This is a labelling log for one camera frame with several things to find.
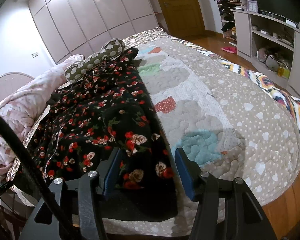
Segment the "black red floral dress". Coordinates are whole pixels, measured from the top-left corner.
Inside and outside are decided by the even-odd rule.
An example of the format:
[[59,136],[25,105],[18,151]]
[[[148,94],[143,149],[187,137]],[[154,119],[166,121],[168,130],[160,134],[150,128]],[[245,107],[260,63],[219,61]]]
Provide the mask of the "black red floral dress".
[[157,222],[178,212],[173,169],[145,83],[138,49],[105,60],[81,81],[56,90],[27,150],[47,184],[78,179],[122,151],[103,218]]

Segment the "cluttered clothes rack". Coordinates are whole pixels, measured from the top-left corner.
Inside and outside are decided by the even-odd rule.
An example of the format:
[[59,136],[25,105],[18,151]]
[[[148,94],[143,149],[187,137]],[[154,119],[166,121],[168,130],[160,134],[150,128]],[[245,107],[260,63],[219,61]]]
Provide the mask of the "cluttered clothes rack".
[[220,18],[221,32],[224,38],[236,41],[236,27],[234,12],[232,10],[242,9],[240,0],[215,0],[217,2]]

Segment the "beige polka dot quilt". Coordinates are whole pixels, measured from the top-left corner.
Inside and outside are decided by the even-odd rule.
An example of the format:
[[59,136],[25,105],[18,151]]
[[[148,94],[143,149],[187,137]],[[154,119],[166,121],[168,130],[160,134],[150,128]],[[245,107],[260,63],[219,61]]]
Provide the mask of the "beige polka dot quilt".
[[[138,49],[134,62],[169,152],[178,212],[157,222],[104,218],[108,233],[190,234],[197,204],[186,196],[175,167],[178,148],[216,178],[243,178],[261,205],[289,189],[300,171],[300,131],[284,106],[249,79],[158,28],[123,41],[124,51]],[[56,90],[74,83],[66,81]],[[52,94],[39,123],[49,113]]]

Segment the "pink floral fleece blanket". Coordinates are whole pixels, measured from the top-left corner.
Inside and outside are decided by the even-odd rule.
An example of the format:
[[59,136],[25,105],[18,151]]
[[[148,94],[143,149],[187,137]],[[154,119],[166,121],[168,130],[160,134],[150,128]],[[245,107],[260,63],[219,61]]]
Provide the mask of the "pink floral fleece blanket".
[[[64,76],[66,68],[82,59],[84,56],[80,54],[68,57],[0,102],[0,116],[20,141],[25,140],[34,122],[46,108],[50,95],[66,83]],[[14,159],[15,153],[0,135],[0,183],[6,177]]]

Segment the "orange geometric pattern blanket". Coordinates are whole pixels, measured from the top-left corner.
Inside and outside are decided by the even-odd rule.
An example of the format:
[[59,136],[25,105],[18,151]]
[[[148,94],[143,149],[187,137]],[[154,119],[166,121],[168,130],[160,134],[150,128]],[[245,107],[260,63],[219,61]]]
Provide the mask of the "orange geometric pattern blanket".
[[272,99],[274,99],[279,104],[284,106],[287,109],[287,111],[289,111],[289,113],[291,114],[292,118],[296,122],[296,125],[300,131],[300,99],[299,98],[294,97],[290,95],[288,92],[276,87],[269,77],[267,77],[266,75],[260,72],[255,72],[253,70],[244,68],[239,64],[232,63],[226,60],[225,58],[217,54],[214,54],[211,51],[199,45],[196,45],[192,42],[183,41],[183,44],[185,46],[195,49],[196,51],[203,54],[204,56],[209,56],[213,58],[221,65],[223,65],[226,69],[252,81],[260,89],[262,89],[268,96],[270,96]]

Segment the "white round headboard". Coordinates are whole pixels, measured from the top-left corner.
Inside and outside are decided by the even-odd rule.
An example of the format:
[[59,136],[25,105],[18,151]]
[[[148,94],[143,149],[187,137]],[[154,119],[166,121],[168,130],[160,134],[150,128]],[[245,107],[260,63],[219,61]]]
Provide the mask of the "white round headboard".
[[34,78],[20,72],[10,72],[0,76],[0,102]]

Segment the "pink cloth on floor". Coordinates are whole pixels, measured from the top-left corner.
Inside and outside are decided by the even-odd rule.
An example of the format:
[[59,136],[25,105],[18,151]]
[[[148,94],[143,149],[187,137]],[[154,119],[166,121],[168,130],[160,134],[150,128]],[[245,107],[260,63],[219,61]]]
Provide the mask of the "pink cloth on floor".
[[221,50],[230,54],[237,54],[236,47],[222,47]]

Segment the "olive white dotted pillow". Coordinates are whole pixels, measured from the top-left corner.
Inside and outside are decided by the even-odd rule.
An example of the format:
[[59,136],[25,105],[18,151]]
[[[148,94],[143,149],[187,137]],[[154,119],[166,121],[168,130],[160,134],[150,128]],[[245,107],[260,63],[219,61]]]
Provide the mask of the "olive white dotted pillow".
[[64,71],[66,81],[78,81],[88,70],[91,70],[106,60],[113,60],[120,56],[125,48],[125,43],[119,38],[108,41],[98,52],[91,54],[87,59],[74,62]]

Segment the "white shelving unit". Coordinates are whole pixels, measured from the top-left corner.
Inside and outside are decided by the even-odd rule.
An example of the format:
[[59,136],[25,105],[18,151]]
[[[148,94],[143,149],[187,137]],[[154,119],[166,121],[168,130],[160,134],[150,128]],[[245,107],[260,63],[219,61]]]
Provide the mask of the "white shelving unit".
[[233,10],[237,54],[300,98],[300,30],[275,18]]

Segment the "white wardrobe doors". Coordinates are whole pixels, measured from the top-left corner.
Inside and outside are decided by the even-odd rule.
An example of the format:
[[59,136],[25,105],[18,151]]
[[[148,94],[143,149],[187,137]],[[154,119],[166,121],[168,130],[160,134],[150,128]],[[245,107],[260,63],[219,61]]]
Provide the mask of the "white wardrobe doors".
[[88,57],[112,38],[158,26],[149,0],[29,0],[29,10],[54,63]]

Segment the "purple desk clock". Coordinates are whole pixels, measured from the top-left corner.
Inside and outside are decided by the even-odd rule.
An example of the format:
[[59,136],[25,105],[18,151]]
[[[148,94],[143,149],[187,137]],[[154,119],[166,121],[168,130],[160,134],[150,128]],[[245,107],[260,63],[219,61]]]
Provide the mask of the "purple desk clock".
[[258,3],[255,0],[247,0],[247,11],[258,13]]

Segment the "brown wooden door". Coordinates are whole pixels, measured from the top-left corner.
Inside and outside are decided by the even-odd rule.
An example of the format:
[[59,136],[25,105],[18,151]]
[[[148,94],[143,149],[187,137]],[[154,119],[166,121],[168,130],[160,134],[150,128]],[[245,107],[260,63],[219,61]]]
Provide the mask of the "brown wooden door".
[[205,32],[198,0],[158,0],[171,35],[185,39]]

